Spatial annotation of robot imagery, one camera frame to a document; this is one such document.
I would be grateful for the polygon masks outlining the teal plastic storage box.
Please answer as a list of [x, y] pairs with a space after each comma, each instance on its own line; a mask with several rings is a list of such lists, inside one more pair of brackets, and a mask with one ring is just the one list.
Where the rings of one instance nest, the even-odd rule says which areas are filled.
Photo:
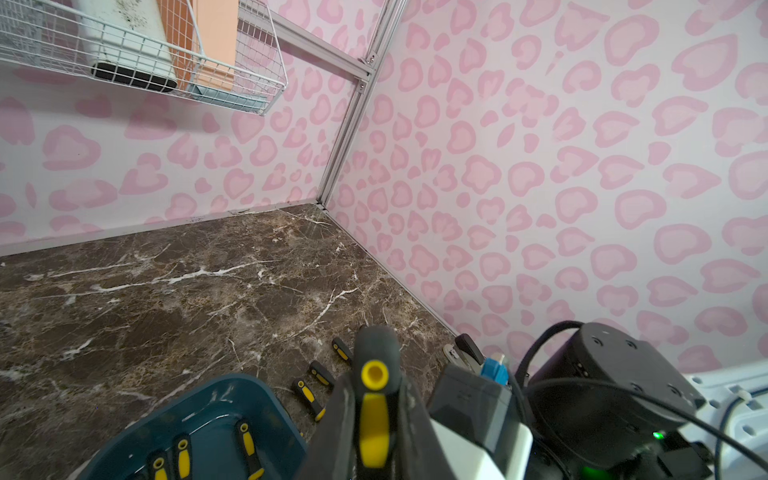
[[164, 450], [175, 478], [172, 446], [180, 434], [191, 438], [191, 479], [247, 479], [237, 444], [236, 423], [247, 419], [261, 479], [291, 479], [307, 445], [274, 392], [261, 380], [228, 374], [198, 387], [110, 440], [81, 471], [82, 479], [149, 479], [147, 458]]

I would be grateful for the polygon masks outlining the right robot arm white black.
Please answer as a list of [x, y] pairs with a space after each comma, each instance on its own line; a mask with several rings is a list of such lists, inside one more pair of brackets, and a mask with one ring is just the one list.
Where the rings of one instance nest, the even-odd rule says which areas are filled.
[[545, 436], [586, 466], [615, 467], [658, 435], [688, 424], [767, 466], [697, 418], [703, 397], [652, 345], [611, 326], [552, 325], [526, 352], [514, 379]]

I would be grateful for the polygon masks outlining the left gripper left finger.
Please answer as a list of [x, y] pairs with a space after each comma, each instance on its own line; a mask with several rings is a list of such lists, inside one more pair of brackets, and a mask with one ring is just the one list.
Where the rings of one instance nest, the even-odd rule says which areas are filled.
[[349, 374], [336, 383], [294, 479], [351, 479], [355, 454], [355, 392]]

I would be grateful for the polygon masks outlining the grey stapler on table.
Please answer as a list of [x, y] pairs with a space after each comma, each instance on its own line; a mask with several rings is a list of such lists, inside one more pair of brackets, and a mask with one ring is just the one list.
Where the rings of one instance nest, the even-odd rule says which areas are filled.
[[476, 375], [481, 373], [485, 362], [485, 356], [467, 333], [456, 336], [452, 344], [445, 344], [443, 354], [451, 364]]

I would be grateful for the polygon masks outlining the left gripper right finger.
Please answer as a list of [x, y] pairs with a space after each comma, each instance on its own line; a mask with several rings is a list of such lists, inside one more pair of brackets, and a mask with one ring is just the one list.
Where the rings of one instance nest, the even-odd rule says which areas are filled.
[[397, 478], [455, 479], [418, 390], [403, 377], [397, 407]]

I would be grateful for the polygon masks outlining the pink box in basket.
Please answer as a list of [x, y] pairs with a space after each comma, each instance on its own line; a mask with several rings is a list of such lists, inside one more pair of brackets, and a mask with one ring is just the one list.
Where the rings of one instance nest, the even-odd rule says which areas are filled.
[[236, 0], [158, 0], [179, 88], [234, 87]]

